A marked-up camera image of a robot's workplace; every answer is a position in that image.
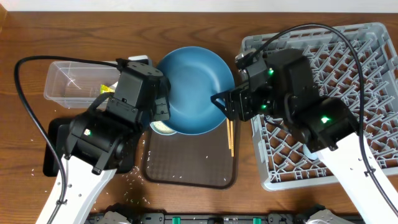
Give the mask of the light blue rice bowl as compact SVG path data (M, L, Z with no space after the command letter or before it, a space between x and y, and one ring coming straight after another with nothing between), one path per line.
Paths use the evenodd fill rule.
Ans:
M150 124L150 127L157 134L164 136L170 136L176 133L176 131L166 126L162 121L154 121Z

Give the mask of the dark blue plate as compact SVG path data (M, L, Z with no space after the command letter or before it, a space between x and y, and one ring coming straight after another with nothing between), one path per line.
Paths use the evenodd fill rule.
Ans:
M157 65L171 84L170 118L164 124L186 135L208 133L226 116L212 102L217 93L235 87L226 62L203 47L182 47L168 53Z

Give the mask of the yellow foil snack wrapper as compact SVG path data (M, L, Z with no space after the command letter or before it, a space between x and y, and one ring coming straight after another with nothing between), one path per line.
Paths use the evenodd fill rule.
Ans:
M106 85L101 85L100 86L100 93L114 93L115 92L115 87L113 86L106 86Z

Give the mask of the light blue plastic cup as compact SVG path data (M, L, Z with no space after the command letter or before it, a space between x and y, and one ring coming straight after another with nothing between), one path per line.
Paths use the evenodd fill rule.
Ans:
M311 152L306 144L302 146L303 154L310 160L315 161L318 159L316 152Z

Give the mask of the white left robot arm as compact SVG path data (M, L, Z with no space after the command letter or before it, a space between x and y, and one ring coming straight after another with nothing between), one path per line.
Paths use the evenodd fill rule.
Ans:
M134 165L137 144L154 121L170 119L170 82L151 60L117 59L113 92L71 120L57 175L37 223L84 223L107 183Z

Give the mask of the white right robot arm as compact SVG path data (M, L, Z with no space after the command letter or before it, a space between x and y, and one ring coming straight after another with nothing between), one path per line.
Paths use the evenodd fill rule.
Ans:
M397 223L397 190L375 160L362 122L341 99L319 94L301 50L281 50L243 72L244 83L211 97L229 120L281 118L338 179L366 223Z

